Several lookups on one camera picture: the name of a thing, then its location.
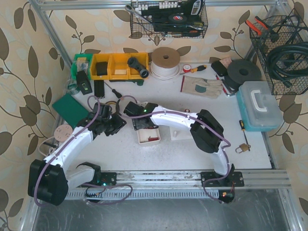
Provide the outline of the white parts tray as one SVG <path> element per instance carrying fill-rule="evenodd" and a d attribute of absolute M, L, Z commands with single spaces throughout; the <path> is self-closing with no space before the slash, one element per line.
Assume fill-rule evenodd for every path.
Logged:
<path fill-rule="evenodd" d="M 140 129 L 137 131 L 137 136 L 138 136 L 138 142 L 140 145 L 143 146 L 149 146 L 149 145 L 155 145 L 160 142 L 160 133 L 159 129 Z M 159 137 L 160 139 L 157 141 L 148 141 L 149 137 Z"/>

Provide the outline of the brown tape roll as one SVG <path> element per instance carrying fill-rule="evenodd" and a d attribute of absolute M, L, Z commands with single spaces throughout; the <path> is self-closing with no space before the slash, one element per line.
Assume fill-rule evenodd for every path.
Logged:
<path fill-rule="evenodd" d="M 120 114 L 120 106 L 119 106 L 120 100 L 118 101 L 108 101 L 106 102 L 107 105 L 114 105 L 115 106 L 115 112 L 117 114 Z"/>

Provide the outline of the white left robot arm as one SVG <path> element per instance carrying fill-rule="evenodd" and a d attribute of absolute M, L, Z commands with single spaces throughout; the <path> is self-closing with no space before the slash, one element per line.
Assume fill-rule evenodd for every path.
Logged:
<path fill-rule="evenodd" d="M 111 106 L 95 103 L 92 112 L 82 118 L 72 134 L 51 155 L 34 160 L 29 169 L 27 193 L 35 202 L 44 201 L 60 205 L 69 190 L 81 185 L 108 186 L 103 181 L 101 167 L 84 162 L 70 171 L 69 167 L 80 152 L 102 133 L 118 133 L 126 121 Z"/>

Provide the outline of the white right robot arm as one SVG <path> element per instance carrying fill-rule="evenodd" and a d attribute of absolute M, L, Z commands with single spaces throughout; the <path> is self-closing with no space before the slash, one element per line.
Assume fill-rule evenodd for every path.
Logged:
<path fill-rule="evenodd" d="M 231 143 L 223 135 L 222 125 L 205 109 L 198 113 L 180 112 L 164 108 L 155 103 L 141 106 L 129 102 L 123 111 L 124 118 L 134 120 L 138 126 L 149 128 L 153 126 L 168 126 L 190 132 L 196 146 L 203 152 L 212 154 L 214 171 L 225 178 L 231 170 L 231 163 L 225 148 Z"/>

